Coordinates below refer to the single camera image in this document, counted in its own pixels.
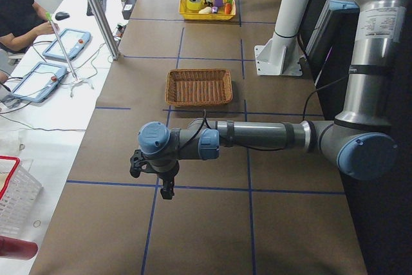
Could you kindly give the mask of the purple foam block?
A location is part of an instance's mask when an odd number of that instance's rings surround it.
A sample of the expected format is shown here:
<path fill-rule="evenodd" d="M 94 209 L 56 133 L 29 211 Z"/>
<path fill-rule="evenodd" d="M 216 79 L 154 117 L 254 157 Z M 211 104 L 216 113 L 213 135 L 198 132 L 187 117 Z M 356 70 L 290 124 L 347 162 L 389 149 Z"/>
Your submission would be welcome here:
<path fill-rule="evenodd" d="M 213 0 L 213 5 L 216 7 L 222 7 L 224 5 L 224 1 L 223 0 Z"/>

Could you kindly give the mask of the brown wicker basket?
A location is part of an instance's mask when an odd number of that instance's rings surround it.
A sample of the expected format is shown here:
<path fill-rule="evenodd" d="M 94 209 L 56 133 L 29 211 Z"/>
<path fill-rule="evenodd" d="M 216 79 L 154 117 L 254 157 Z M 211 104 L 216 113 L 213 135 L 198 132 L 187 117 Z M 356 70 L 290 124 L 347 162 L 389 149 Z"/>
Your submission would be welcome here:
<path fill-rule="evenodd" d="M 232 101 L 227 69 L 176 69 L 167 76 L 165 101 L 176 107 L 220 106 Z"/>

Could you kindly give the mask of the seated person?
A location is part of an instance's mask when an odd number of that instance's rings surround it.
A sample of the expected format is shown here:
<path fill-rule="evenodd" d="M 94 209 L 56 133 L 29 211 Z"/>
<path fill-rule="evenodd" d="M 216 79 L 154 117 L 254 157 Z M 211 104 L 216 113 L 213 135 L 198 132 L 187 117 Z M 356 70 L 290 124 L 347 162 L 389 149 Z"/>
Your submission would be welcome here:
<path fill-rule="evenodd" d="M 23 53 L 40 35 L 53 34 L 46 10 L 35 0 L 1 0 L 1 49 Z"/>

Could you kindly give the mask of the toy croissant bread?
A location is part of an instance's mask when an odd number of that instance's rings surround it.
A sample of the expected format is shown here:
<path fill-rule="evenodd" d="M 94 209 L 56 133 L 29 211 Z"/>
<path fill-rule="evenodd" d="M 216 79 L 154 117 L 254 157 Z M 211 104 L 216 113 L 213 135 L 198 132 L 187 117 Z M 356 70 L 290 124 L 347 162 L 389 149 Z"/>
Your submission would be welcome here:
<path fill-rule="evenodd" d="M 211 13 L 211 8 L 209 6 L 201 9 L 199 12 L 199 14 L 210 14 Z"/>

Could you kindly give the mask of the teach pendant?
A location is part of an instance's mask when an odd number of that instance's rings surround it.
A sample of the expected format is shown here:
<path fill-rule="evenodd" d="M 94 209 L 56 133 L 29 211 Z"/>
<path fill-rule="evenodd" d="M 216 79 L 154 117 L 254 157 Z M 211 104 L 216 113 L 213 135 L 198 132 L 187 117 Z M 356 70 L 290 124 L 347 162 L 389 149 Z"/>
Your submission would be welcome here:
<path fill-rule="evenodd" d="M 91 34 L 89 32 L 72 28 L 64 29 L 59 36 L 66 54 L 71 61 L 74 60 L 83 49 L 85 49 L 86 45 L 91 40 Z M 43 51 L 42 56 L 58 61 L 66 60 L 57 39 L 55 39 Z"/>
<path fill-rule="evenodd" d="M 38 62 L 10 94 L 13 98 L 41 103 L 59 87 L 67 73 L 65 66 Z"/>

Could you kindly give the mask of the toy panda figure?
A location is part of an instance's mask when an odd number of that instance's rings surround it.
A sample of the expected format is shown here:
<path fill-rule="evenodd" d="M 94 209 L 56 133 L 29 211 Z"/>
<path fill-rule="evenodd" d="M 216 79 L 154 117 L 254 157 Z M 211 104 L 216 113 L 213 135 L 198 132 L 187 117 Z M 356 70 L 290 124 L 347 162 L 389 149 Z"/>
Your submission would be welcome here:
<path fill-rule="evenodd" d="M 213 1 L 212 0 L 203 0 L 204 5 L 212 7 L 213 6 Z"/>

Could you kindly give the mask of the red bottle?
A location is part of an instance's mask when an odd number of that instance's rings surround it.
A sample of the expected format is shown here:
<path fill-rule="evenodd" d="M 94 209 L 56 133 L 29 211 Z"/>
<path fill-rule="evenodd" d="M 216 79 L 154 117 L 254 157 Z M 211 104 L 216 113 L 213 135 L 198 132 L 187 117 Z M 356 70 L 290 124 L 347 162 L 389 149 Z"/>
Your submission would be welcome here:
<path fill-rule="evenodd" d="M 34 242 L 1 236 L 2 258 L 29 260 L 37 254 L 37 251 L 38 245 Z"/>

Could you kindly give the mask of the toy carrot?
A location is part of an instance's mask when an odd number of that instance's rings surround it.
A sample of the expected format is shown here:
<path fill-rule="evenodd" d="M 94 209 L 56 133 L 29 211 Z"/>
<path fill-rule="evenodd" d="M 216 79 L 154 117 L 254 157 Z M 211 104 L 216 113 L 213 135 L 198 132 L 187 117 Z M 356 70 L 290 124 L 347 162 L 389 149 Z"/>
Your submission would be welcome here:
<path fill-rule="evenodd" d="M 232 14 L 232 4 L 233 0 L 227 0 L 224 6 L 224 14 L 231 15 Z"/>

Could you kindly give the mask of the black box device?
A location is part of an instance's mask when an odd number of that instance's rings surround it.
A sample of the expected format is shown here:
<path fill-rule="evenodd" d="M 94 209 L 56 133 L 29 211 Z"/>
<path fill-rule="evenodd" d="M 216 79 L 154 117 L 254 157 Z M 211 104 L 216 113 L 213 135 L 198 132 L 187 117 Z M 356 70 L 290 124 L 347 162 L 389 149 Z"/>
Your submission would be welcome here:
<path fill-rule="evenodd" d="M 135 7 L 136 0 L 122 0 L 122 16 L 124 20 L 129 20 Z"/>

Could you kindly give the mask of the black computer mouse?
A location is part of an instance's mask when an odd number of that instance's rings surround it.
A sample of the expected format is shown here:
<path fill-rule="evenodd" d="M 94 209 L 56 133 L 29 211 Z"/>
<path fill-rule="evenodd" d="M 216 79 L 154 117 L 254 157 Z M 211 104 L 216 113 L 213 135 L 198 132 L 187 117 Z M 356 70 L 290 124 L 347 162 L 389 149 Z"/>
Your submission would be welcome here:
<path fill-rule="evenodd" d="M 67 18 L 69 18 L 69 17 L 70 17 L 70 14 L 67 13 L 67 12 L 57 12 L 57 13 L 55 14 L 55 19 L 56 19 L 57 21 L 62 21 L 62 20 L 67 19 Z"/>

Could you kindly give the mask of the clear packing tape roll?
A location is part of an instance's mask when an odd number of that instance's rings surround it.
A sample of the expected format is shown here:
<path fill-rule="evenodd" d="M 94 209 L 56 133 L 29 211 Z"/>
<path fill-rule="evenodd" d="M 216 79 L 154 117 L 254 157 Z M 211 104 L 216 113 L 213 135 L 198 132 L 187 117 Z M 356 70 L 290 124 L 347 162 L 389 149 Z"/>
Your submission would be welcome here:
<path fill-rule="evenodd" d="M 202 0 L 187 0 L 186 8 L 191 12 L 199 12 L 203 8 Z"/>

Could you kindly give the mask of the teach pendant far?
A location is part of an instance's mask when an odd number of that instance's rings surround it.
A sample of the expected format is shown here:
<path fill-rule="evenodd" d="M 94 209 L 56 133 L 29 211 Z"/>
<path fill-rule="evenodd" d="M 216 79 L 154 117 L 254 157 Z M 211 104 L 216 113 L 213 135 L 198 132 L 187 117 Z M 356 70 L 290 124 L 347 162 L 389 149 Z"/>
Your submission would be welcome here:
<path fill-rule="evenodd" d="M 66 54 L 71 61 L 74 60 L 83 49 L 85 49 L 86 45 L 91 40 L 91 34 L 89 32 L 72 28 L 64 29 L 59 36 Z M 43 51 L 42 56 L 58 61 L 66 60 L 57 39 L 55 39 Z"/>

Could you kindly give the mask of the aluminium post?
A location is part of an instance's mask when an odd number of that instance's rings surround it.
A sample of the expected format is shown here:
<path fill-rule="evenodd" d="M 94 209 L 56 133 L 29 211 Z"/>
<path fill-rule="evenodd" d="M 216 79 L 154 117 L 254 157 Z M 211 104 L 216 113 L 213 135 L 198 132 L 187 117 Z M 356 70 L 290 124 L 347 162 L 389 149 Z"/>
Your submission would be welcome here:
<path fill-rule="evenodd" d="M 120 55 L 120 52 L 118 50 L 118 45 L 113 37 L 113 32 L 109 27 L 106 15 L 100 5 L 100 2 L 99 0 L 88 0 L 88 3 L 90 4 L 90 7 L 93 11 L 94 17 L 111 54 L 111 57 L 114 61 L 116 61 L 118 59 L 118 56 Z"/>

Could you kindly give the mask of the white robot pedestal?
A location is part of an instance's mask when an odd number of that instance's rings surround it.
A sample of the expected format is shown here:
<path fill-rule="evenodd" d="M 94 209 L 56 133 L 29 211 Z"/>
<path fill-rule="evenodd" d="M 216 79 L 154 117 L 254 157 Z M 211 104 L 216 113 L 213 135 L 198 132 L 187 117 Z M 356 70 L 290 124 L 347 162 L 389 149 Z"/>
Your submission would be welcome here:
<path fill-rule="evenodd" d="M 254 47 L 259 76 L 300 77 L 310 67 L 300 29 L 310 0 L 281 0 L 272 38 Z"/>

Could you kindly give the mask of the teach pendant near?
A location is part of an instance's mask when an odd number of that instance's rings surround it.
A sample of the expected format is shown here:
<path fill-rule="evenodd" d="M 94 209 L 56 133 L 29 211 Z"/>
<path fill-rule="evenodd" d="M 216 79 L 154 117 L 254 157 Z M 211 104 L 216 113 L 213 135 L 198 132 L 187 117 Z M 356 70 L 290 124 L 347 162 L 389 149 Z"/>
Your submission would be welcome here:
<path fill-rule="evenodd" d="M 13 98 L 41 103 L 59 87 L 67 73 L 65 66 L 38 62 L 10 94 Z"/>

